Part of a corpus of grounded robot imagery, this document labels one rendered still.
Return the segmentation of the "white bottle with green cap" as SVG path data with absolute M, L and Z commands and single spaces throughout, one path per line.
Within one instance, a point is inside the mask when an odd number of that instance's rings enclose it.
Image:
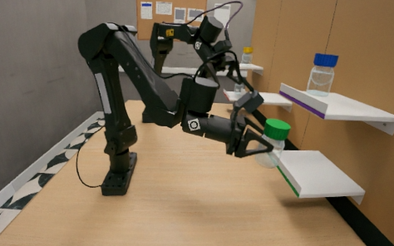
M 272 169 L 278 165 L 278 161 L 284 148 L 284 139 L 287 138 L 290 125 L 284 121 L 267 119 L 261 136 L 274 146 L 272 152 L 255 155 L 257 164 L 264 168 Z

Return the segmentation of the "clear glass bottle with blue cap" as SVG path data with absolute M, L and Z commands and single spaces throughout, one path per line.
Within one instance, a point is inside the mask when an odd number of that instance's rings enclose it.
M 316 53 L 314 65 L 308 81 L 307 93 L 313 96 L 328 96 L 337 65 L 338 56 Z

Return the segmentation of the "tan wooden wall panel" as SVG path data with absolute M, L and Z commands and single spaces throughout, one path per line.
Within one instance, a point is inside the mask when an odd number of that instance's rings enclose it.
M 394 115 L 394 0 L 256 0 L 251 47 L 258 92 L 307 91 L 315 53 L 336 55 L 330 93 Z M 394 122 L 323 120 L 295 103 L 251 114 L 286 122 L 283 150 L 318 150 L 365 190 L 325 198 L 366 246 L 394 246 Z

